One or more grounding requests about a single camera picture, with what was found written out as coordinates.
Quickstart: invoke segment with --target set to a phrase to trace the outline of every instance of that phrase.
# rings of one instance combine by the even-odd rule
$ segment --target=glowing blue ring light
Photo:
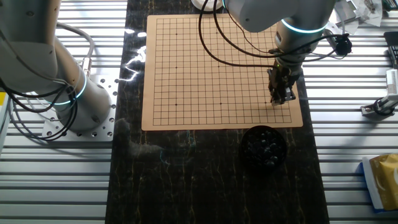
[[[87,77],[86,77],[86,75],[83,75],[83,76],[85,77],[85,84],[83,85],[83,88],[80,90],[79,94],[77,94],[77,96],[76,96],[75,99],[79,98],[79,96],[84,92],[84,90],[85,90],[85,88],[86,88],[86,85],[87,85]],[[68,103],[70,103],[70,100],[69,100],[69,101],[66,101],[66,102],[63,102],[63,103],[54,103],[54,104],[55,104],[55,105],[65,105],[65,104],[68,104]]]
[[[298,29],[298,28],[296,28],[294,26],[291,26],[284,19],[282,19],[281,21],[287,28],[289,28],[289,29],[291,29],[293,31],[296,31],[296,32],[303,33],[303,34],[314,34],[316,32],[320,32],[320,31],[324,30],[326,28],[326,26],[327,26],[327,24],[326,24],[324,27],[316,29],[316,30],[302,30],[302,29]]]

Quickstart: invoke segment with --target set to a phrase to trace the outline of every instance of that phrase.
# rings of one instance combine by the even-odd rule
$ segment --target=mounting plate
[[[82,141],[82,142],[109,142],[113,140],[114,131],[114,117],[116,114],[116,101],[118,99],[118,83],[115,82],[117,78],[109,75],[90,75],[90,79],[94,83],[100,84],[109,93],[111,97],[111,110],[108,117],[100,124],[97,128],[83,131],[80,133],[75,133],[73,131],[68,131],[66,136],[62,136],[56,141]],[[57,115],[53,110],[47,111],[45,115],[48,118],[56,118]],[[51,135],[56,133],[63,127],[63,124],[59,121],[49,121],[46,120],[43,128],[43,136]]]

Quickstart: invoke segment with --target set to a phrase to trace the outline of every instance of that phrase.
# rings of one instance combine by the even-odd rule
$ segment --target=marble surface
[[[106,223],[328,223],[307,100],[304,126],[278,129],[289,151],[269,175],[238,159],[245,130],[141,130],[147,16],[198,13],[189,0],[128,2]]]

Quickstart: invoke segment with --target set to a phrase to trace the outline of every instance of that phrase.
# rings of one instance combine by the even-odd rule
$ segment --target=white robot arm
[[[60,4],[61,0],[0,1],[0,81],[9,91],[39,95],[72,86],[78,109],[70,130],[87,131],[107,118],[110,97],[56,38]],[[66,125],[72,113],[70,94],[64,91],[45,100],[55,103],[58,119]]]
[[[292,86],[303,73],[305,57],[317,47],[317,39],[325,31],[335,2],[336,0],[223,1],[229,13],[249,32],[263,31],[277,22],[277,53],[291,52],[306,45],[294,54],[277,57],[274,64],[277,68],[269,70],[269,90],[274,105],[295,99]],[[345,42],[339,48],[349,47],[350,44]]]

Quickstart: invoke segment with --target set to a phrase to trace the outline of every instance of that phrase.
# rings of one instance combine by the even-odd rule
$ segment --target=bowl
[[[272,172],[285,161],[286,154],[284,137],[268,126],[248,129],[239,147],[239,157],[244,166],[259,172]]]

